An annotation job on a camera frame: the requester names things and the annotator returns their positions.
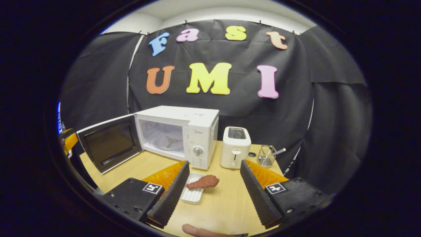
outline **black fabric backdrop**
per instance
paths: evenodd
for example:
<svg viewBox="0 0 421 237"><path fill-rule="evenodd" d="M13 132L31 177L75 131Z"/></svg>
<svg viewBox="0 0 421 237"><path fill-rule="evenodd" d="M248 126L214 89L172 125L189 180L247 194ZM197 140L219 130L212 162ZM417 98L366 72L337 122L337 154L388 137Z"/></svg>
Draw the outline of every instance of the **black fabric backdrop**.
<svg viewBox="0 0 421 237"><path fill-rule="evenodd" d="M225 29L231 25L246 28L247 38L227 40ZM180 32L189 28L200 31L199 39L177 42ZM272 45L268 31L283 35L288 49ZM164 32L170 33L166 49L153 57L148 43ZM218 140L226 126L245 127L252 143L287 149L277 159L281 170L288 171L286 177L301 176L327 194L338 192L358 168L371 129L369 91L346 49L320 27L294 35L246 21L190 22L145 36L128 71L139 37L127 32L105 34L85 49L63 86L61 110L66 127L81 129L159 105L213 108L220 110ZM204 63L208 72L217 63L230 63L230 94L202 89L187 93L189 66L197 62ZM159 86L162 68L168 65L175 68L167 91L149 93L146 71L160 68ZM258 65L277 68L278 98L257 95L261 88Z"/></svg>

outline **light wood tabletop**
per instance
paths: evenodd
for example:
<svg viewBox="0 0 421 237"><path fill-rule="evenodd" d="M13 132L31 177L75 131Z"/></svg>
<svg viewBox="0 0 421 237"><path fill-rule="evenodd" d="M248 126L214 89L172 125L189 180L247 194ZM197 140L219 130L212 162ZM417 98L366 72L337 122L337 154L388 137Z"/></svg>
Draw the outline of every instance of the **light wood tabletop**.
<svg viewBox="0 0 421 237"><path fill-rule="evenodd" d="M259 154L261 145L252 144L250 152ZM223 168L219 164L222 142L218 141L208 170L195 169L190 166L190 172L215 175L219 184L214 188L204 189L200 204L192 205L179 200L167 226L157 228L177 236L185 234L181 226L191 224L197 228L224 234L258 234L269 231L260 223L253 202L241 178L240 170ZM120 164L109 172L101 175L86 153L80 155L82 163L98 187L107 193L128 178L143 179L158 172L178 160L170 159L152 152L143 151L139 155ZM247 160L257 163L257 157L247 157ZM282 175L275 162L269 170Z"/></svg>

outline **white toaster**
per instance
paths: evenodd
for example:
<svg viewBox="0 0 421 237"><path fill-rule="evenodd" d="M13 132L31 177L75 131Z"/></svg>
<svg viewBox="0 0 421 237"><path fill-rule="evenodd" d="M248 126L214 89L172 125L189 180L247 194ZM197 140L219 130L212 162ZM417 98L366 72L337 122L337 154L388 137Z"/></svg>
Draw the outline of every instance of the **white toaster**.
<svg viewBox="0 0 421 237"><path fill-rule="evenodd" d="M247 129L242 127L226 127L222 139L220 164L222 167L239 169L241 161L246 159L250 151L251 139Z"/></svg>

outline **microwave knob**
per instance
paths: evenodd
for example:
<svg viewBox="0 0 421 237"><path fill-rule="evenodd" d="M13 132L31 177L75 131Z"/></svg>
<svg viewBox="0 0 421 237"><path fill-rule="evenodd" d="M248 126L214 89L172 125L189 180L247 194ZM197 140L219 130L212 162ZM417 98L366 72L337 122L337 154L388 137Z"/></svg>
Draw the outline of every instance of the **microwave knob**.
<svg viewBox="0 0 421 237"><path fill-rule="evenodd" d="M193 147L193 152L196 154L196 156L203 154L203 148L201 148L200 146L194 146Z"/></svg>

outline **white plastic dish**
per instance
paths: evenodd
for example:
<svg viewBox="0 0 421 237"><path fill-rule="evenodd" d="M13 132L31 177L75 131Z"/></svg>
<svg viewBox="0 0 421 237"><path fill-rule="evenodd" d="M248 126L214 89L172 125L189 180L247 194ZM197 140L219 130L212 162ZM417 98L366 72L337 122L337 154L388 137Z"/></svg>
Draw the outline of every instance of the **white plastic dish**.
<svg viewBox="0 0 421 237"><path fill-rule="evenodd" d="M191 172L187 178L186 184L184 185L183 192L181 193L180 199L185 203L190 203L197 205L200 203L200 198L202 197L203 188L189 190L187 184L193 183L199 180L201 177L205 176L201 173Z"/></svg>

